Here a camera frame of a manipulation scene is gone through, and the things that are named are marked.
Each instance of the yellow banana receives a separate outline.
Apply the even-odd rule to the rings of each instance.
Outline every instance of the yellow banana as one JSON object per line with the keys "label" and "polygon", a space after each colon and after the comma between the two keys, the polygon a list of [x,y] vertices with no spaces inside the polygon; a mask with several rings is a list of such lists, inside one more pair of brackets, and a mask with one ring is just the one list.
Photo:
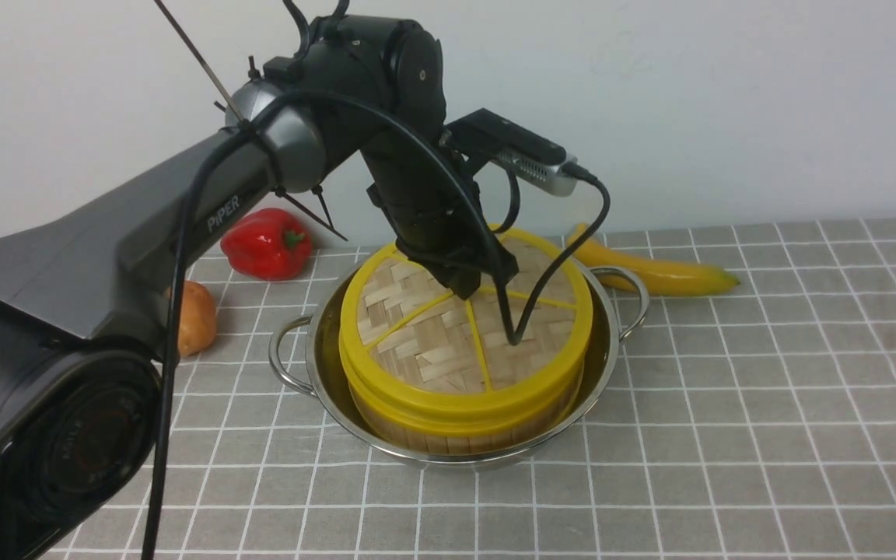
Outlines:
{"label": "yellow banana", "polygon": [[[569,243],[579,238],[584,230],[586,224],[580,223],[572,231]],[[740,284],[735,275],[716,266],[642,258],[605,247],[593,238],[587,239],[572,255],[587,267],[619,266],[636,273],[653,296],[698,297],[724,294]],[[632,285],[619,277],[600,277],[600,282],[618,290],[634,291]]]}

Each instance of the yellow strip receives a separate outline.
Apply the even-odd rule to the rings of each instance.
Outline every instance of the yellow strip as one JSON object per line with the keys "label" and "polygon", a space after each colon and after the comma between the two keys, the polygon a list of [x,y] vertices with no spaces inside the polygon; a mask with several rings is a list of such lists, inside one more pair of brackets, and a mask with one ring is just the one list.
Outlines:
{"label": "yellow strip", "polygon": [[[490,288],[490,287],[480,288],[479,291],[483,292],[484,294],[495,295],[497,293],[497,289]],[[507,295],[512,298],[519,298],[519,299],[523,299],[523,300],[527,300],[530,298],[530,294],[518,292],[515,290],[507,290]],[[537,298],[537,302],[543,303],[544,305],[551,305],[551,307],[561,307],[563,309],[579,309],[579,307],[576,307],[576,304],[572,304],[572,303],[565,302],[565,301],[558,301],[558,300],[549,299],[549,298],[541,298],[540,297],[540,298]]]}
{"label": "yellow strip", "polygon": [[479,334],[479,327],[476,326],[476,313],[472,310],[472,302],[466,300],[465,313],[469,316],[469,327],[472,329],[472,340],[476,343],[476,359],[479,361],[480,369],[483,369],[483,380],[486,382],[486,391],[490,393],[493,390],[493,380],[490,380],[490,366],[486,362],[486,353],[483,352],[483,337]]}
{"label": "yellow strip", "polygon": [[387,332],[384,332],[383,334],[380,335],[379,338],[377,338],[376,340],[373,340],[369,344],[367,344],[366,352],[370,351],[371,348],[375,348],[376,345],[379,344],[381,341],[387,339],[389,334],[393,334],[396,331],[402,329],[402,327],[404,325],[406,325],[410,321],[413,321],[414,319],[416,319],[421,313],[433,308],[435,305],[445,301],[446,299],[450,298],[451,296],[452,296],[451,292],[445,292],[445,293],[441,294],[440,296],[432,299],[431,301],[425,303],[424,305],[421,305],[419,308],[413,309],[413,311],[406,314],[405,317],[403,317],[398,322],[396,322],[396,324],[394,326],[389,327],[389,330]]}

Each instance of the wire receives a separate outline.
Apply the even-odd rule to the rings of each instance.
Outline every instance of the wire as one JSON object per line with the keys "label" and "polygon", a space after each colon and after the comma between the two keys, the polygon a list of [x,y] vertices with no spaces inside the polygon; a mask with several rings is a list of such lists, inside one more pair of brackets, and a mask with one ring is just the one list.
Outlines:
{"label": "wire", "polygon": [[223,84],[220,82],[220,78],[216,77],[216,74],[213,72],[213,68],[209,67],[209,64],[206,64],[206,59],[202,57],[202,54],[199,54],[199,49],[196,49],[196,46],[189,39],[189,36],[185,34],[185,30],[182,29],[181,25],[178,25],[178,22],[175,21],[174,16],[171,15],[171,12],[168,11],[168,8],[164,6],[164,2],[161,0],[154,0],[154,3],[157,4],[157,8],[161,10],[161,13],[164,14],[165,19],[168,20],[168,23],[171,24],[171,27],[175,29],[175,33],[178,34],[178,37],[185,43],[185,46],[188,47],[189,51],[192,53],[192,56],[195,57],[196,61],[198,61],[199,66],[203,68],[203,72],[208,75],[213,85],[216,86],[217,91],[220,92],[220,96],[223,96],[223,99],[226,100],[227,106],[230,107],[230,110],[233,111],[235,116],[237,116],[237,120],[243,120],[241,114],[241,107],[237,106],[237,103],[234,103],[234,98],[230,96],[230,93],[227,93],[227,89],[224,88]]}
{"label": "wire", "polygon": [[178,367],[178,327],[181,320],[182,296],[185,292],[185,269],[188,268],[188,238],[193,216],[199,206],[199,198],[206,182],[213,171],[225,162],[234,152],[249,142],[248,135],[232,135],[226,142],[218,145],[213,153],[199,166],[192,184],[186,191],[182,201],[178,222],[178,241],[175,244],[175,265],[171,279],[171,297],[168,301],[167,334],[164,345],[164,364],[161,368],[161,403],[159,406],[159,424],[157,425],[156,443],[154,443],[154,474],[150,503],[147,506],[147,520],[143,533],[143,560],[153,560],[154,548],[157,545],[157,529],[161,515],[161,502],[164,496],[164,479],[168,461],[168,439],[170,439],[172,394],[175,385],[175,369]]}
{"label": "wire", "polygon": [[299,31],[299,50],[296,50],[296,57],[298,58],[303,56],[310,47],[310,26],[306,24],[306,16],[299,10],[295,2],[282,0],[282,3],[285,4],[285,9],[292,16],[292,21],[296,23],[296,31]]}
{"label": "wire", "polygon": [[334,7],[334,13],[331,14],[331,17],[327,18],[327,21],[324,22],[324,28],[320,30],[320,35],[323,36],[324,39],[334,39],[334,37],[338,35],[338,25],[341,24],[341,20],[344,19],[345,14],[348,13],[348,7],[351,3],[352,0],[338,1],[337,6]]}
{"label": "wire", "polygon": [[534,311],[534,304],[537,304],[537,298],[541,297],[541,292],[544,291],[544,287],[548,284],[548,280],[551,280],[552,275],[558,270],[558,267],[561,267],[562,263],[565,263],[566,260],[572,256],[572,253],[576,252],[576,249],[582,247],[594,233],[597,233],[600,226],[604,224],[604,220],[607,219],[608,212],[611,211],[611,193],[607,191],[607,187],[605,187],[592,173],[583,169],[581,166],[577,166],[576,163],[566,163],[566,165],[562,167],[562,171],[565,171],[570,177],[575,177],[577,180],[593,185],[597,191],[600,192],[600,197],[602,198],[600,213],[597,213],[597,218],[587,226],[586,230],[583,231],[583,234],[580,235],[580,237],[577,237],[572,244],[566,245],[565,250],[558,253],[558,257],[548,265],[548,268],[545,268],[544,273],[541,273],[541,277],[538,278],[537,284],[534,284],[534,289],[530,291],[530,294],[527,294],[527,302],[525,306],[523,306],[523,312],[520,314],[520,322],[518,323],[518,326],[516,326],[516,329],[513,329],[511,325],[508,325],[508,323],[512,323],[513,319],[511,317],[511,311],[509,311],[507,286],[502,283],[499,276],[494,276],[493,283],[495,284],[495,290],[497,291],[497,300],[500,303],[500,315],[502,321],[504,321],[504,328],[507,330],[507,339],[513,346],[518,345],[520,340],[523,339],[523,331],[527,329],[527,322],[530,321],[530,313]]}
{"label": "wire", "polygon": [[[142,546],[143,560],[153,560],[154,550],[157,545],[157,532],[159,532],[165,475],[167,473],[174,375],[180,358],[178,355],[178,329],[181,319],[182,297],[184,297],[185,290],[185,269],[188,267],[187,251],[189,247],[189,233],[191,233],[190,226],[193,222],[196,209],[199,206],[199,199],[201,198],[202,192],[209,181],[210,175],[213,174],[213,171],[215,171],[221,163],[224,163],[228,157],[233,155],[234,152],[237,152],[238,149],[241,149],[242,146],[245,146],[247,142],[251,141],[252,138],[259,139],[260,141],[261,139],[258,137],[257,131],[262,130],[265,124],[270,124],[271,120],[273,120],[280,111],[285,109],[290,103],[294,102],[294,100],[299,99],[330,100],[331,102],[356,107],[356,109],[364,110],[366,113],[372,114],[374,117],[384,121],[385,124],[390,125],[394,130],[398,131],[399,134],[404,135],[405,138],[408,138],[415,143],[421,149],[421,152],[431,160],[431,163],[434,163],[446,177],[451,179],[451,184],[457,189],[458,194],[462,197],[463,206],[465,206],[467,210],[466,213],[469,215],[470,219],[472,219],[473,226],[476,226],[475,230],[480,237],[480,241],[483,242],[484,248],[486,248],[491,257],[497,257],[490,258],[490,265],[492,267],[495,290],[497,291],[498,301],[500,303],[502,322],[504,322],[508,341],[512,345],[516,346],[516,344],[519,344],[520,340],[523,339],[523,331],[525,331],[527,322],[529,322],[530,313],[534,311],[534,304],[536,304],[538,297],[541,297],[541,291],[544,290],[548,280],[550,280],[555,271],[562,266],[562,263],[566,262],[566,260],[572,256],[572,253],[576,252],[576,249],[579,249],[580,245],[583,245],[591,235],[597,233],[600,224],[607,218],[607,213],[609,212],[609,209],[611,209],[611,195],[608,194],[607,188],[604,187],[600,180],[594,177],[593,174],[588,173],[587,170],[576,164],[568,164],[568,166],[563,169],[571,177],[575,177],[577,180],[586,181],[588,184],[592,184],[596,187],[600,192],[604,203],[602,203],[600,214],[598,214],[597,219],[586,228],[583,235],[579,239],[576,239],[576,241],[573,241],[572,244],[566,246],[565,250],[559,253],[558,257],[548,265],[547,269],[545,269],[544,274],[538,279],[537,284],[534,285],[534,289],[530,292],[529,297],[527,297],[527,304],[525,305],[525,309],[523,309],[522,316],[520,316],[520,322],[515,329],[513,327],[511,310],[509,309],[507,287],[502,283],[501,279],[501,260],[498,255],[493,253],[493,233],[491,233],[490,228],[483,219],[482,213],[478,212],[476,209],[475,202],[472,201],[469,191],[463,186],[458,172],[453,169],[453,167],[446,162],[444,157],[439,155],[428,142],[424,142],[423,138],[420,138],[419,135],[417,135],[417,132],[413,131],[412,128],[409,128],[407,124],[401,123],[398,118],[391,116],[391,114],[384,113],[382,110],[377,109],[377,107],[370,106],[368,103],[363,103],[361,100],[351,98],[350,96],[342,96],[339,95],[339,93],[314,91],[294,91],[284,93],[284,95],[278,96],[273,102],[269,103],[269,105],[258,114],[258,117],[255,118],[253,123],[242,121],[238,134],[232,135],[227,141],[224,141],[220,146],[217,146],[217,148],[213,150],[213,153],[210,153],[202,165],[199,166],[199,170],[197,170],[195,177],[193,177],[181,205],[178,223],[178,241],[177,245],[175,245],[175,262],[171,281],[171,297],[168,302],[167,334],[164,348],[163,374],[161,375],[159,425],[157,426],[156,433],[156,451],[154,451],[152,493],[150,493],[149,507],[147,508],[145,537],[143,538]],[[264,149],[264,142],[262,141],[258,143],[260,148]],[[278,180],[278,162],[270,152],[268,153],[271,166],[273,166],[273,177],[276,177],[276,180]],[[505,226],[509,227],[513,224],[511,218],[513,217],[513,219],[516,219],[516,209],[520,206],[520,194],[519,189],[516,189],[516,177],[513,177],[511,173],[508,173],[508,178],[509,182],[511,182],[512,195],[515,194],[515,192],[517,193],[516,196],[512,196],[511,212],[508,213],[508,219],[505,221]]]}
{"label": "wire", "polygon": [[588,182],[588,184],[593,185],[597,191],[600,192],[602,198],[600,213],[597,214],[597,218],[594,219],[593,223],[590,223],[590,225],[587,226],[586,231],[583,231],[583,235],[579,239],[576,239],[576,241],[573,241],[572,244],[566,246],[565,250],[559,253],[558,257],[544,270],[544,273],[538,278],[537,284],[534,285],[534,289],[530,291],[525,308],[523,308],[518,324],[515,326],[513,325],[513,316],[511,314],[511,309],[509,308],[507,285],[502,282],[502,260],[495,252],[494,233],[490,230],[490,227],[488,227],[486,219],[484,219],[482,212],[480,212],[476,205],[476,201],[473,201],[472,195],[470,195],[469,190],[465,187],[465,184],[463,184],[462,177],[460,177],[458,171],[447,162],[447,159],[445,159],[441,153],[438,153],[429,142],[424,141],[424,138],[421,138],[416,131],[413,131],[413,128],[410,128],[409,124],[403,123],[398,117],[395,117],[393,114],[385,113],[385,111],[378,109],[378,107],[371,106],[369,103],[364,103],[362,100],[352,98],[352,96],[344,96],[340,93],[305,90],[290,92],[288,95],[279,96],[272,100],[269,105],[264,108],[262,113],[255,118],[255,127],[260,128],[264,121],[274,117],[282,107],[292,102],[294,96],[305,96],[306,98],[318,100],[330,100],[333,103],[341,103],[341,105],[364,110],[366,113],[371,114],[371,116],[383,121],[384,124],[389,125],[389,127],[393,128],[398,134],[403,135],[403,137],[412,142],[413,145],[416,145],[417,149],[420,149],[420,152],[422,152],[422,155],[425,156],[427,160],[430,160],[430,162],[437,167],[438,171],[441,171],[441,173],[448,178],[453,191],[460,196],[462,205],[465,209],[465,214],[472,222],[474,231],[476,232],[477,237],[479,237],[480,244],[482,244],[488,255],[488,264],[490,264],[491,267],[490,275],[493,278],[495,293],[497,293],[497,300],[500,303],[500,315],[502,323],[504,324],[504,332],[507,334],[507,341],[511,346],[518,345],[520,340],[523,339],[523,333],[527,329],[527,322],[530,321],[530,313],[532,313],[534,309],[534,304],[536,304],[537,298],[541,297],[541,292],[544,291],[544,287],[547,285],[548,280],[551,280],[552,275],[557,272],[558,267],[561,267],[562,263],[565,263],[566,260],[572,256],[572,253],[576,252],[576,249],[579,249],[580,246],[586,243],[587,239],[593,236],[594,233],[597,233],[601,224],[607,219],[608,212],[611,211],[611,194],[609,194],[604,184],[589,171],[583,169],[583,167],[577,166],[575,163],[566,163],[562,169],[566,174],[570,177],[577,178],[577,180]]}
{"label": "wire", "polygon": [[504,219],[504,222],[500,224],[500,227],[493,230],[493,233],[497,235],[512,228],[513,223],[516,222],[516,216],[520,213],[520,186],[516,183],[516,175],[513,174],[512,170],[507,170],[507,180],[511,187],[511,205],[507,210],[507,217]]}

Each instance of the grid tablecloth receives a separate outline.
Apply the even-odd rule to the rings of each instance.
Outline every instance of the grid tablecloth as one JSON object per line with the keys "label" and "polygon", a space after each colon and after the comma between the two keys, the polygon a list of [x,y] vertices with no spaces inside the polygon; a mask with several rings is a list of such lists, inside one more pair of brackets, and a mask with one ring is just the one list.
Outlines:
{"label": "grid tablecloth", "polygon": [[[396,464],[271,374],[271,332],[371,249],[321,251],[275,284],[204,257],[190,278],[222,334],[178,372],[159,557],[896,557],[896,219],[604,241],[743,283],[655,298],[586,418],[480,475]],[[305,340],[284,343],[297,373]],[[150,475],[47,557],[138,557]]]}

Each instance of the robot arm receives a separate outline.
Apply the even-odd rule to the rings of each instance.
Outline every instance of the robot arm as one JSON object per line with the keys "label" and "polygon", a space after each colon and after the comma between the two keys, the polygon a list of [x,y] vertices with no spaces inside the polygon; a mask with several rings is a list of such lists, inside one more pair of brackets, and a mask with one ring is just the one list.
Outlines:
{"label": "robot arm", "polygon": [[[284,93],[337,93],[399,117],[461,170],[455,152],[438,146],[447,128],[441,47],[433,36],[409,20],[345,16],[323,37],[328,20],[310,25],[306,53],[276,57],[263,75],[252,73],[233,96],[242,117],[257,120]],[[0,238],[0,301],[79,339],[129,337],[160,354],[178,209],[200,164],[239,134],[237,117],[231,110],[226,116],[223,130],[101,198],[46,226]],[[467,298],[482,273],[493,275],[494,259],[505,263],[505,283],[516,273],[502,245],[487,254],[474,231],[486,224],[472,223],[444,174],[365,111],[307,96],[259,128],[275,160],[249,143],[217,166],[191,228],[190,263],[269,192],[308,191],[360,150],[376,181],[369,198],[403,252],[442,284]],[[464,184],[478,204],[474,182]]]}
{"label": "robot arm", "polygon": [[[167,289],[180,285],[182,262],[270,192],[310,191],[362,153],[367,196],[399,249],[461,298],[483,275],[499,291],[518,272],[482,217],[472,177],[486,163],[508,170],[512,188],[522,177],[562,196],[593,182],[604,206],[584,237],[607,215],[600,182],[554,142],[487,110],[445,125],[441,47],[417,22],[341,11],[305,37],[295,57],[252,70],[222,130],[56,221],[0,238],[0,558],[57,542],[138,472],[154,439],[163,485],[177,364]],[[180,221],[186,201],[195,213]],[[153,359],[165,362],[164,382]]]}

